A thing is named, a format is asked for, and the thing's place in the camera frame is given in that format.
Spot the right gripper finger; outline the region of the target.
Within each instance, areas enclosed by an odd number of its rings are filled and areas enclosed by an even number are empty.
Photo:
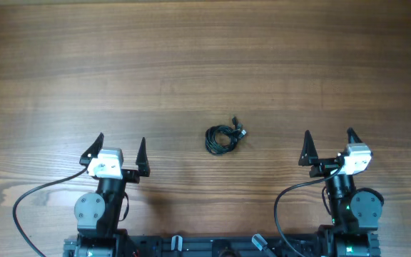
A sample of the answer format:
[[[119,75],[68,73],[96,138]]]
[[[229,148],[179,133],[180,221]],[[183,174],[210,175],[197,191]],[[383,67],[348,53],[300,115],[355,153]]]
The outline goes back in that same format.
[[[313,166],[319,163],[318,153],[312,135],[309,130],[305,131],[303,149],[298,161],[299,166]]]
[[[352,127],[347,129],[347,140],[348,143],[362,143],[362,140],[359,138]]]

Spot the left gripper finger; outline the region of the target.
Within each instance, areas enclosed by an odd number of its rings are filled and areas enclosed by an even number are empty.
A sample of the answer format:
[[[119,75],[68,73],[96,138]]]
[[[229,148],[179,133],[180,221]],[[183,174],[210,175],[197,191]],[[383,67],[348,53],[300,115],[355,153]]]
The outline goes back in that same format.
[[[100,133],[96,140],[82,153],[79,164],[88,166],[93,158],[98,156],[99,151],[103,147],[104,134]]]
[[[138,150],[136,157],[136,165],[138,167],[138,175],[142,177],[149,177],[151,173],[151,168],[149,166],[148,156],[146,153],[146,138],[143,137],[141,140],[141,145]]]

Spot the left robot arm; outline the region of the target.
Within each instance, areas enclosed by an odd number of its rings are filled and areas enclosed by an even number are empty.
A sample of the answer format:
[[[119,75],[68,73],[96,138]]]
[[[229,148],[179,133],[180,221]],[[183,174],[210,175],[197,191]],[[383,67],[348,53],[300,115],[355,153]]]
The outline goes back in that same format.
[[[97,139],[81,155],[79,164],[85,172],[98,181],[95,192],[82,195],[74,206],[78,235],[64,241],[64,256],[117,257],[139,256],[138,246],[131,240],[126,229],[119,229],[128,210],[122,211],[128,183],[139,183],[140,178],[150,176],[146,153],[146,140],[136,157],[137,169],[123,168],[123,152],[120,148],[105,147],[104,135]]]

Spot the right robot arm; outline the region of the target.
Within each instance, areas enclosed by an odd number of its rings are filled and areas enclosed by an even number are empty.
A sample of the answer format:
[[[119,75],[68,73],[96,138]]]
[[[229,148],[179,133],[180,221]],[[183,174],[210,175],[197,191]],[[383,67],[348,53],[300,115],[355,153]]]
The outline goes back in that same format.
[[[317,232],[318,256],[381,255],[377,234],[384,198],[371,188],[357,188],[354,176],[365,171],[372,159],[369,146],[352,128],[348,144],[336,157],[320,158],[311,133],[305,132],[298,164],[311,167],[311,178],[323,178],[328,194],[331,226],[321,225]]]

